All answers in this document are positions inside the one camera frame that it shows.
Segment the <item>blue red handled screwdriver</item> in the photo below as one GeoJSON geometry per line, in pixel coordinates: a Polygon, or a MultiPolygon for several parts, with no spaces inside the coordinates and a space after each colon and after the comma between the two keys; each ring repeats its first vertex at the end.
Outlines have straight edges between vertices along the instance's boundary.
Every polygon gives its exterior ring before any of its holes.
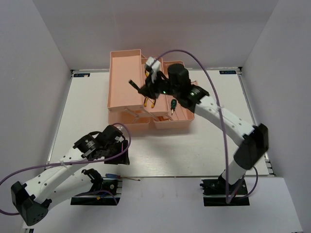
{"type": "Polygon", "coordinates": [[[118,179],[118,180],[126,179],[126,180],[140,181],[140,179],[129,178],[129,177],[125,177],[125,176],[121,176],[117,174],[111,174],[111,173],[106,173],[105,177],[110,178],[110,179],[118,179]]]}

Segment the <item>pink plastic toolbox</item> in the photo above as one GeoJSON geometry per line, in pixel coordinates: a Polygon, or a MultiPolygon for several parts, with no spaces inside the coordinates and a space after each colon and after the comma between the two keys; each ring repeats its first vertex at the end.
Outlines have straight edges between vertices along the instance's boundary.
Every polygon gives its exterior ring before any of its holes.
{"type": "Polygon", "coordinates": [[[131,131],[187,128],[194,113],[178,104],[171,115],[171,96],[146,100],[129,84],[133,80],[138,86],[144,85],[146,61],[140,49],[110,53],[108,123],[122,123],[131,131]]]}

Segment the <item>stubby green screwdriver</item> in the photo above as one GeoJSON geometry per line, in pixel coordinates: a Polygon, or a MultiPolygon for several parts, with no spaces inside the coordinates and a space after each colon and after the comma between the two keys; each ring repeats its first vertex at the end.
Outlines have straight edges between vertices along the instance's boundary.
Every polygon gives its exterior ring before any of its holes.
{"type": "Polygon", "coordinates": [[[172,99],[171,100],[171,115],[173,115],[173,113],[175,112],[176,107],[177,107],[177,100],[172,99]]]}

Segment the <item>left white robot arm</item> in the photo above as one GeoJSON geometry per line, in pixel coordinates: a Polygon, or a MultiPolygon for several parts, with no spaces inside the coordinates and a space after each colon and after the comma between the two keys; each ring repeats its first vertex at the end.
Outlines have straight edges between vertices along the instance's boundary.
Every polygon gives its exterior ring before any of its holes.
{"type": "Polygon", "coordinates": [[[116,199],[117,181],[85,166],[96,162],[129,164],[131,135],[124,135],[119,126],[114,123],[102,132],[82,136],[58,163],[49,164],[36,177],[11,186],[12,203],[27,226],[37,224],[49,210],[72,197],[109,195],[116,199]]]}

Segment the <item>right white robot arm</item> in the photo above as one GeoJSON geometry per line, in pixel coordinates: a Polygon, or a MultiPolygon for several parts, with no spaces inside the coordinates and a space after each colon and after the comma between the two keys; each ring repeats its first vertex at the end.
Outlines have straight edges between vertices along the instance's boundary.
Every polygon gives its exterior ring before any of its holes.
{"type": "Polygon", "coordinates": [[[182,107],[223,130],[238,146],[233,161],[226,166],[219,181],[224,193],[232,193],[237,188],[237,181],[267,152],[268,128],[264,124],[251,125],[221,108],[206,90],[192,84],[189,71],[182,64],[170,65],[167,75],[149,66],[145,70],[147,77],[142,87],[129,81],[139,94],[153,100],[161,94],[174,97],[182,107]]]}

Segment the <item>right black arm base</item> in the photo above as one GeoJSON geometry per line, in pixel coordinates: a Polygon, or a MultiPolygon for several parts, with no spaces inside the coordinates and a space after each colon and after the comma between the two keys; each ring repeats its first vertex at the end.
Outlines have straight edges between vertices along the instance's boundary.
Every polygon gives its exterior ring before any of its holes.
{"type": "Polygon", "coordinates": [[[205,207],[223,206],[249,206],[249,197],[245,180],[239,180],[234,185],[229,185],[229,195],[233,196],[229,204],[226,203],[225,182],[220,179],[201,180],[200,187],[203,191],[205,207]]]}

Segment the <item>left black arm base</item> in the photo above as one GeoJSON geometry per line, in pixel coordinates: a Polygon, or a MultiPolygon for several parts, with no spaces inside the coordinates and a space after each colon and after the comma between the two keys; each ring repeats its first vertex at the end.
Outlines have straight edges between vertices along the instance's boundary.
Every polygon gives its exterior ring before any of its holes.
{"type": "Polygon", "coordinates": [[[121,199],[122,180],[106,178],[95,169],[82,170],[90,178],[92,186],[88,192],[71,198],[75,206],[117,206],[121,199]]]}

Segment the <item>left blue table label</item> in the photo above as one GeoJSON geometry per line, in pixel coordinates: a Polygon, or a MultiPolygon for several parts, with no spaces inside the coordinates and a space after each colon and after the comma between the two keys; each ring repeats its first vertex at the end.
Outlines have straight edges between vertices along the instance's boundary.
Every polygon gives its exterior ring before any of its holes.
{"type": "Polygon", "coordinates": [[[90,73],[75,73],[73,75],[74,78],[85,78],[85,77],[89,77],[90,73]]]}

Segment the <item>blue table label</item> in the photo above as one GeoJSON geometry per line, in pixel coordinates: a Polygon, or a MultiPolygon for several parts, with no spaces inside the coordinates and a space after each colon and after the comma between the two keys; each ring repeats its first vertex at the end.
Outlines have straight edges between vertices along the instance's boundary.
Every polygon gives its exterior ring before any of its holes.
{"type": "Polygon", "coordinates": [[[85,77],[89,77],[90,73],[75,73],[73,75],[74,78],[85,78],[85,77]]]}
{"type": "Polygon", "coordinates": [[[221,75],[234,75],[237,74],[235,70],[220,70],[219,73],[221,75]]]}

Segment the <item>right blue table label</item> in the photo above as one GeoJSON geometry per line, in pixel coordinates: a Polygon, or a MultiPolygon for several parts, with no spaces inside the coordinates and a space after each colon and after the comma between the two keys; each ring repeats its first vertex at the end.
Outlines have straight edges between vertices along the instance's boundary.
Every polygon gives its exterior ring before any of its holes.
{"type": "Polygon", "coordinates": [[[234,75],[237,74],[235,70],[220,70],[219,73],[221,75],[234,75]]]}

